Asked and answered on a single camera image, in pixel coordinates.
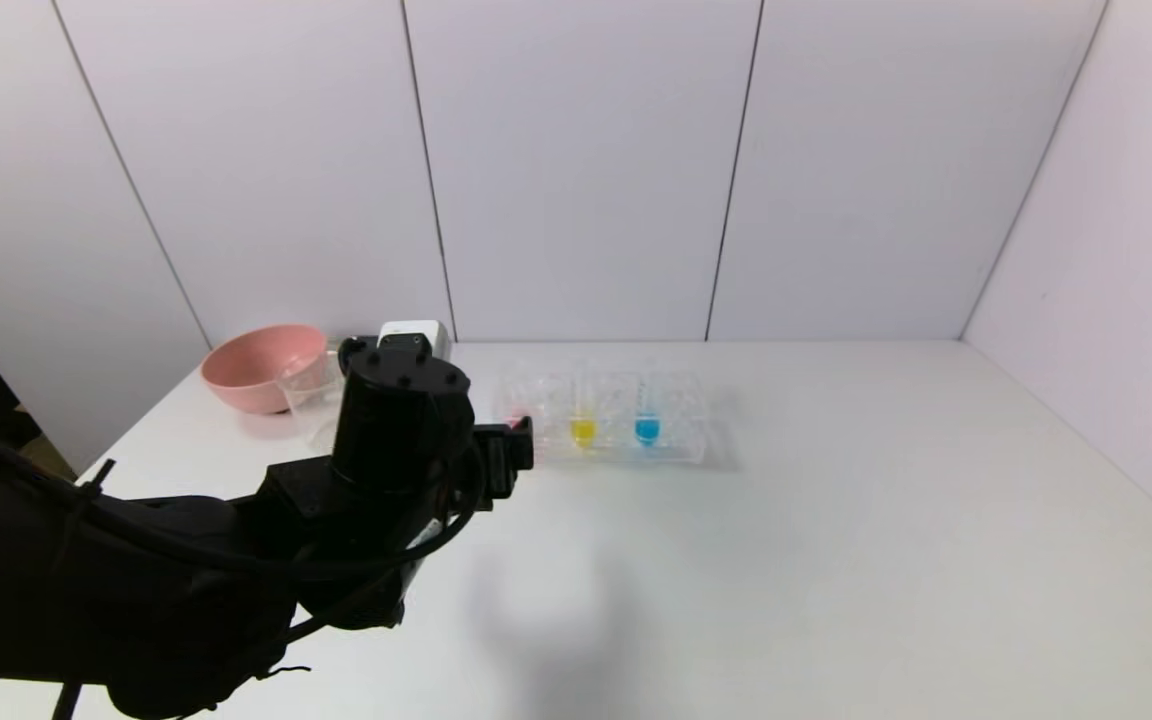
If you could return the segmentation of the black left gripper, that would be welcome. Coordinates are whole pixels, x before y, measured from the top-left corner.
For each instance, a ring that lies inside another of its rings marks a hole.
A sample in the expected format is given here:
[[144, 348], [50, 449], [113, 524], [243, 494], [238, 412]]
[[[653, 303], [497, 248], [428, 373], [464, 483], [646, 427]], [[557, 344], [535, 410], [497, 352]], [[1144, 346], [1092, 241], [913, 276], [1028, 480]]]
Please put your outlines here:
[[473, 444], [483, 473], [482, 498], [511, 497], [518, 470], [535, 469], [530, 416], [520, 416], [511, 425], [475, 425]]

